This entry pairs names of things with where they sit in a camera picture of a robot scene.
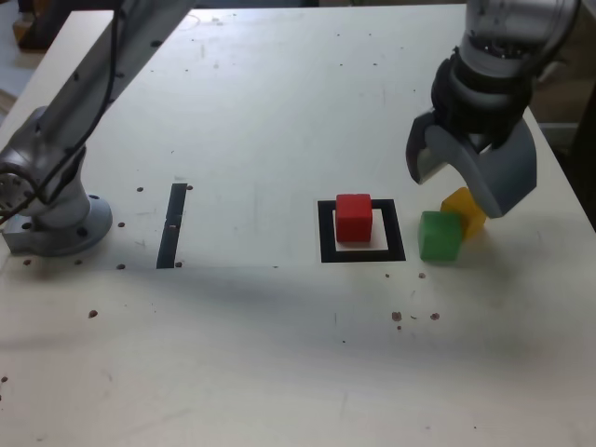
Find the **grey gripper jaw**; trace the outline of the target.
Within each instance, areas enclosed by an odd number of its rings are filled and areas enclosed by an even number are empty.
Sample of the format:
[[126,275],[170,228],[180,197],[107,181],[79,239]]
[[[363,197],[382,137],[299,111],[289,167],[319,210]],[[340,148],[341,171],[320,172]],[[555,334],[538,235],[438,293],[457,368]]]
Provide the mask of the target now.
[[523,120],[500,146],[490,143],[481,152],[439,126],[428,128],[425,137],[430,153],[460,174],[491,219],[505,216],[536,188],[535,142]]
[[406,163],[412,179],[423,184],[446,165],[449,134],[438,124],[435,111],[419,115],[406,144]]

